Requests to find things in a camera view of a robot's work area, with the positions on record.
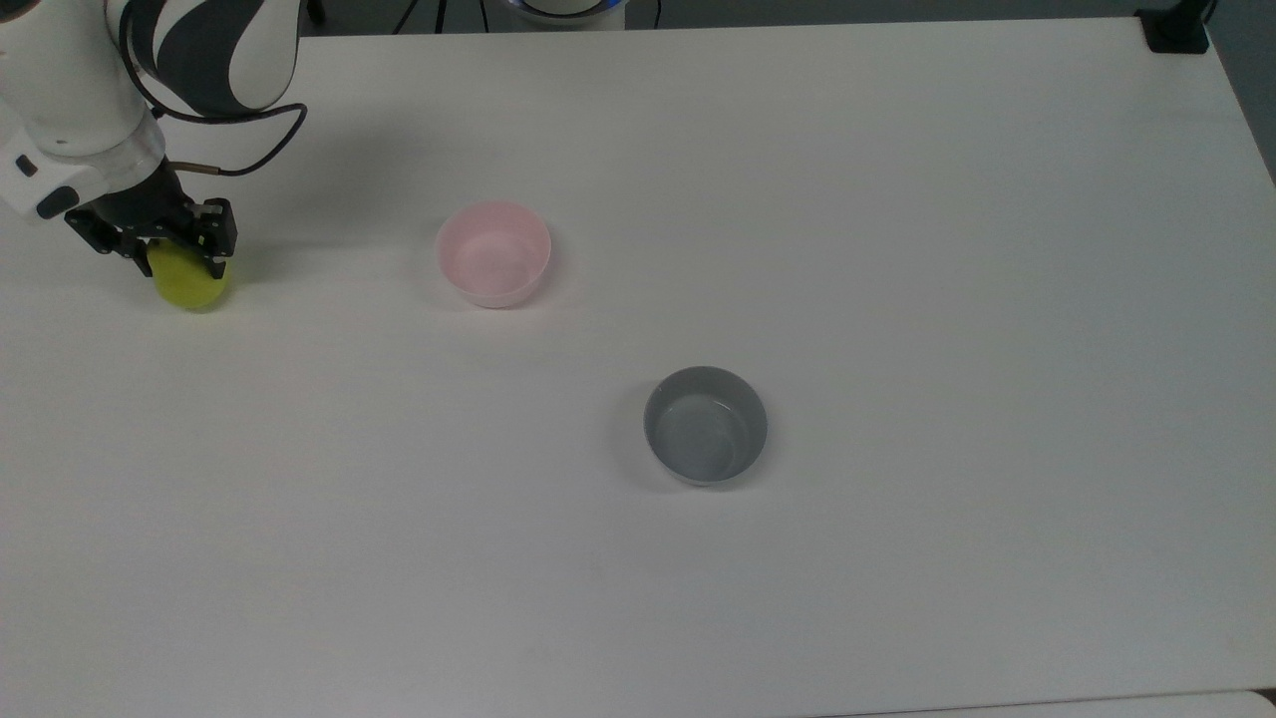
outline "pink bowl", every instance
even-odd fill
[[[550,230],[522,204],[480,201],[453,214],[435,241],[439,268],[478,306],[513,306],[531,296],[550,263]]]

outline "bowl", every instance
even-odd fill
[[[767,411],[753,388],[717,367],[670,375],[643,412],[647,445],[675,477],[697,487],[722,486],[758,460],[767,444]]]
[[[443,223],[435,254],[443,275],[466,300],[500,309],[536,291],[550,245],[536,212],[513,201],[480,201]]]

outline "white robot link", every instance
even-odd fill
[[[0,98],[22,120],[0,147],[0,195],[32,222],[64,217],[93,249],[133,259],[167,238],[213,278],[235,251],[225,199],[193,201],[179,170],[236,176],[273,158],[305,120],[274,106],[292,80],[302,0],[0,0]],[[165,107],[138,69],[197,114]],[[165,157],[163,114],[204,124],[296,120],[239,170]]]

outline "wire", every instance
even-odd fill
[[[448,0],[439,0],[439,10],[434,13],[434,34],[443,34],[443,18],[448,14]]]
[[[398,24],[394,26],[394,29],[390,31],[390,34],[398,34],[399,31],[403,29],[403,26],[407,24],[408,17],[412,15],[412,10],[416,9],[416,1],[417,0],[412,0],[411,3],[407,4],[407,10],[403,10],[403,17],[399,18]]]
[[[306,121],[308,108],[301,102],[293,102],[291,105],[281,105],[278,107],[272,107],[269,110],[264,110],[260,112],[253,112],[251,115],[240,115],[235,117],[203,117],[199,115],[179,112],[177,110],[168,107],[167,105],[161,102],[158,97],[152,94],[151,91],[147,89],[144,84],[142,84],[142,78],[138,77],[138,70],[137,68],[133,66],[133,57],[130,56],[130,41],[129,41],[129,31],[131,29],[131,20],[133,20],[133,3],[130,1],[124,4],[124,10],[120,13],[120,60],[124,61],[124,69],[126,73],[129,73],[129,79],[133,80],[133,85],[137,87],[138,92],[140,92],[142,96],[147,98],[147,102],[153,105],[154,108],[151,111],[151,114],[156,119],[163,115],[168,115],[175,120],[181,120],[184,122],[191,122],[197,125],[242,125],[248,122],[265,120],[269,117],[276,117],[278,115],[283,115],[287,112],[297,114],[297,119],[292,122],[292,126],[288,128],[288,131],[283,135],[283,139],[281,139],[278,144],[271,148],[271,150],[267,152],[265,156],[263,156],[256,162],[253,162],[251,165],[241,167],[239,170],[223,170],[221,167],[213,167],[211,165],[199,165],[200,167],[205,167],[205,170],[203,170],[204,173],[217,173],[223,177],[239,177],[260,170],[267,165],[267,162],[274,159],[274,157],[278,156],[279,152],[282,152],[283,148],[287,147],[290,142],[292,142],[292,138],[297,135],[297,130],[301,129],[301,122]]]

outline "black clamp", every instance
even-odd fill
[[[144,226],[116,227],[92,205],[66,212],[65,219],[94,251],[133,259],[147,277],[153,275],[147,259],[148,240],[166,238],[188,249],[204,261],[211,277],[219,279],[226,274],[225,259],[235,254],[239,237],[231,203],[219,198],[188,204],[176,216],[161,217]]]

